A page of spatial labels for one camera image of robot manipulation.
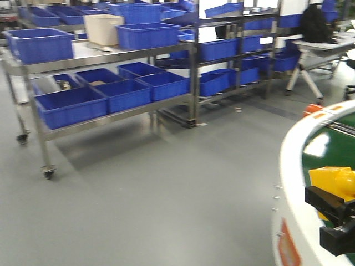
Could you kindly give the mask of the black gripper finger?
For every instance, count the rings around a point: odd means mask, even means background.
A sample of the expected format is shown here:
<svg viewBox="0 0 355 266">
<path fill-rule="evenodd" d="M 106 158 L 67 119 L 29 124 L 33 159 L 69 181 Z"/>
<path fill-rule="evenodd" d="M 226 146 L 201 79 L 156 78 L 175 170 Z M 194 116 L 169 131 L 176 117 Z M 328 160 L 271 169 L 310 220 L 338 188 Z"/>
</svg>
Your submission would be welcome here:
<svg viewBox="0 0 355 266">
<path fill-rule="evenodd" d="M 336 257 L 354 253 L 354 221 L 336 228 L 320 227 L 319 244 Z"/>
<path fill-rule="evenodd" d="M 316 186 L 305 188 L 305 202 L 319 211 L 334 226 L 342 226 L 354 219 L 354 200 L 345 201 Z"/>
</svg>

